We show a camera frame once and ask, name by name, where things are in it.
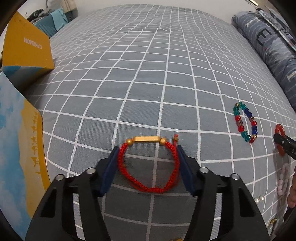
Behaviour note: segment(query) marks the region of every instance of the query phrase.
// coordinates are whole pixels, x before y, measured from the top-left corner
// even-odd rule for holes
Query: yellow box
[[[48,36],[16,12],[7,26],[1,70],[21,91],[53,69]]]

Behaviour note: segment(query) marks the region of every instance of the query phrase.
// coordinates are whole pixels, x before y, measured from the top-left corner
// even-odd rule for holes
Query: gold object
[[[166,138],[161,138],[159,141],[159,145],[164,146],[168,140]]]
[[[133,142],[160,142],[160,137],[158,136],[134,137]]]
[[[277,222],[277,218],[274,218],[274,219],[272,219],[272,220],[270,220],[270,223],[269,223],[269,225],[268,225],[268,229],[272,226],[272,225],[274,225],[275,223]]]
[[[133,140],[132,139],[126,139],[126,144],[128,144],[128,146],[132,146],[133,145]]]
[[[167,139],[158,136],[133,137],[132,139],[126,139],[126,144],[128,144],[128,146],[132,146],[134,143],[138,142],[158,142],[159,145],[164,146],[167,142]]]

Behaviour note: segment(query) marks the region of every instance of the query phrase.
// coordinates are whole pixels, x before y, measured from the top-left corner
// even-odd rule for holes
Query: beaded bracelet
[[[276,128],[274,129],[274,133],[275,133],[275,134],[277,134],[277,133],[279,133],[279,132],[281,133],[281,135],[282,135],[283,137],[286,138],[286,133],[285,133],[284,128],[283,128],[283,126],[282,126],[281,124],[277,124],[277,125],[276,125]],[[284,155],[285,155],[284,148],[283,148],[281,145],[277,144],[277,149],[278,149],[279,154],[280,154],[281,156],[284,156]]]
[[[241,108],[244,113],[247,115],[249,118],[249,121],[251,122],[252,125],[252,136],[248,135],[248,132],[244,130],[243,122],[241,120],[241,117],[239,115],[239,108]],[[242,102],[238,102],[234,105],[233,107],[233,114],[234,114],[234,119],[237,122],[238,130],[241,133],[242,137],[246,142],[253,143],[256,138],[257,138],[257,122],[255,121],[254,117],[252,116],[252,113],[250,110],[247,108],[245,104]]]

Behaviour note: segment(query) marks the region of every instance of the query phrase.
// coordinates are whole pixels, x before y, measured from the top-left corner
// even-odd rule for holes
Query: red braided bracelet
[[[151,137],[134,137],[133,139],[127,139],[126,142],[121,146],[119,153],[118,153],[118,168],[122,175],[124,175],[128,181],[131,183],[131,185],[142,192],[148,192],[148,193],[164,193],[167,192],[170,188],[175,186],[178,181],[178,175],[179,175],[179,156],[177,153],[177,141],[178,141],[178,135],[176,134],[173,139],[173,144],[169,143],[166,138],[160,138],[157,136],[151,136]],[[164,145],[167,149],[169,149],[172,154],[173,158],[175,160],[175,167],[174,170],[167,182],[167,184],[163,188],[154,187],[149,188],[146,187],[144,184],[139,182],[137,179],[135,179],[133,176],[131,176],[127,169],[126,165],[123,163],[123,156],[128,146],[132,146],[135,142],[159,142],[160,145]]]

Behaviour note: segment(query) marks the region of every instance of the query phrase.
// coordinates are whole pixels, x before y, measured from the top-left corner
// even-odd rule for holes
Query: teal cloth
[[[54,20],[54,26],[57,31],[59,31],[62,27],[64,27],[68,23],[67,17],[64,14],[64,11],[61,7],[53,11],[52,13],[50,13],[50,15]]]

